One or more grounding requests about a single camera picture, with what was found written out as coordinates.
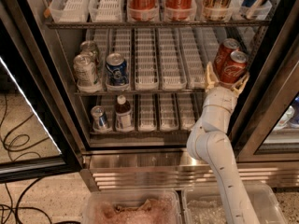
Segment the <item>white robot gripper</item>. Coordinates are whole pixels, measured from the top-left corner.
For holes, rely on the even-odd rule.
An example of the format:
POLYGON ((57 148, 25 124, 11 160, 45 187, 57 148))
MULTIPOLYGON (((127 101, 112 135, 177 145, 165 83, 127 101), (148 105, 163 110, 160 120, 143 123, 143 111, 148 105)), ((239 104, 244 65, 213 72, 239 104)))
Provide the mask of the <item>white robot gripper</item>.
POLYGON ((208 62, 205 71, 205 90, 206 98, 203 107, 217 106, 233 113, 237 104, 237 97, 243 92, 249 80, 249 72, 242 76, 231 89, 219 86, 219 79, 214 72, 212 62, 208 62))

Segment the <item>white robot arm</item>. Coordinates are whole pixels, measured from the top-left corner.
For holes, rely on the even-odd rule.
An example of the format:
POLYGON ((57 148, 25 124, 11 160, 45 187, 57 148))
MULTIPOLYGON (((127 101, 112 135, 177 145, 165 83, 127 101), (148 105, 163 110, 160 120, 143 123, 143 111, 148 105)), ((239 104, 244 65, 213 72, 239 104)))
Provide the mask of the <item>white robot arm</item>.
POLYGON ((260 224, 241 180, 231 141, 227 135, 230 118, 249 75, 225 88, 213 64, 205 71, 205 100, 200 118, 187 140, 187 151, 196 160, 208 163, 216 176, 228 224, 260 224))

